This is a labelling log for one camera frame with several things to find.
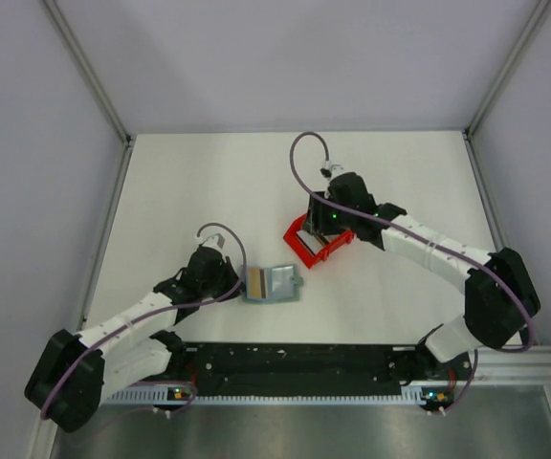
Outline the green leather card holder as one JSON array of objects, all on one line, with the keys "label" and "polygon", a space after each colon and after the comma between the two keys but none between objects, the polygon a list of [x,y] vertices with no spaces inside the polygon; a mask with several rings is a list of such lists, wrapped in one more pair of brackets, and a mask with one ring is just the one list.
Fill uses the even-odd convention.
[{"label": "green leather card holder", "polygon": [[245,270],[245,293],[242,295],[242,299],[245,302],[253,304],[277,304],[300,301],[304,280],[300,276],[296,264],[280,265],[270,268],[258,267],[265,270],[267,277],[267,297],[265,299],[247,297],[246,274],[250,267],[257,266],[249,266]]}]

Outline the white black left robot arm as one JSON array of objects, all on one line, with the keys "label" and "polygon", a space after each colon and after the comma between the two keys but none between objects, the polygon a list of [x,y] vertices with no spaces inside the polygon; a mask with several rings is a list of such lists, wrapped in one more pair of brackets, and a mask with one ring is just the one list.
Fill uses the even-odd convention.
[{"label": "white black left robot arm", "polygon": [[48,340],[24,389],[45,420],[79,430],[115,393],[147,377],[176,379],[186,356],[166,329],[215,302],[241,295],[243,278],[231,260],[207,244],[187,265],[157,283],[135,305],[79,332],[62,329]]}]

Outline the red plastic card tray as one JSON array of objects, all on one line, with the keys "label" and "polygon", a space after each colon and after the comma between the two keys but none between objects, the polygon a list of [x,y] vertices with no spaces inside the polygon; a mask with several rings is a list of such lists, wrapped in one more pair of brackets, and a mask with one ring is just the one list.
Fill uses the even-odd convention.
[{"label": "red plastic card tray", "polygon": [[283,240],[308,269],[325,262],[335,251],[350,244],[355,238],[351,230],[334,236],[312,234],[305,229],[305,221],[305,215],[294,220],[284,233]]}]

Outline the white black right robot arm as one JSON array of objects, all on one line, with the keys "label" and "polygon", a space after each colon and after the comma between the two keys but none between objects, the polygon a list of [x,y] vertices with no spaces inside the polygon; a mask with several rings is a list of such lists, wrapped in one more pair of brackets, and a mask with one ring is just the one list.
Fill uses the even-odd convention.
[{"label": "white black right robot arm", "polygon": [[360,175],[339,166],[323,167],[320,173],[328,187],[310,195],[311,232],[331,236],[349,230],[438,275],[464,296],[462,314],[429,331],[415,346],[416,367],[423,376],[440,377],[454,358],[479,347],[499,350],[529,327],[540,300],[517,251],[462,244],[419,223],[403,208],[376,203]]}]

